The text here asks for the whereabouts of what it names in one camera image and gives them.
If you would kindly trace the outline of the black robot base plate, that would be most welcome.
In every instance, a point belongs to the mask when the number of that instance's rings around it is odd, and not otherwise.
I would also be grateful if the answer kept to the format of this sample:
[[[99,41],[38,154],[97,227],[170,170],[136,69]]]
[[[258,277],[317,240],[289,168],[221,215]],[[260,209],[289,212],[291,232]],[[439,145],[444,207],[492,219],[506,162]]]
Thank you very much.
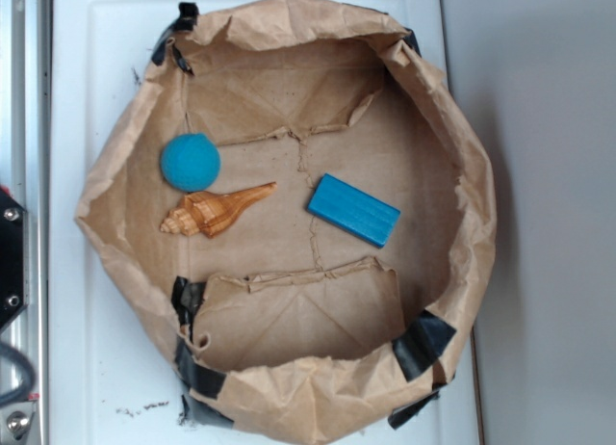
[[[28,213],[1,186],[1,332],[24,311],[28,290]]]

